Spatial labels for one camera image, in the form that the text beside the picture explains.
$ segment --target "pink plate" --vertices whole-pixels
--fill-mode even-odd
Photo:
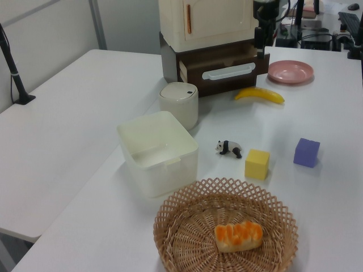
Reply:
[[[268,76],[282,83],[301,83],[314,75],[314,69],[301,61],[276,61],[268,67]]]

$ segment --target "woven basket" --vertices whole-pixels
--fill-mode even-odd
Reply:
[[[218,224],[259,223],[263,244],[219,253]],[[297,250],[288,208],[259,186],[233,179],[196,181],[169,196],[154,223],[154,240],[167,271],[285,271]]]

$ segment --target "purple cube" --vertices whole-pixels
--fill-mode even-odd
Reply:
[[[319,142],[301,138],[295,149],[294,163],[313,168],[319,151]]]

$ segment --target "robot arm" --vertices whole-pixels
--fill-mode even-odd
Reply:
[[[265,46],[272,46],[273,33],[276,23],[281,21],[290,11],[290,0],[288,0],[288,10],[285,15],[276,20],[280,11],[280,0],[254,0],[254,18],[259,21],[259,26],[255,28],[255,48],[257,48],[257,58],[264,58]]]

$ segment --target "white storage container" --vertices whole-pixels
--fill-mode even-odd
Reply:
[[[131,174],[148,197],[156,197],[197,177],[198,144],[170,112],[138,117],[117,127]]]
[[[184,82],[172,82],[159,94],[160,110],[171,112],[185,127],[191,130],[198,121],[198,89]]]

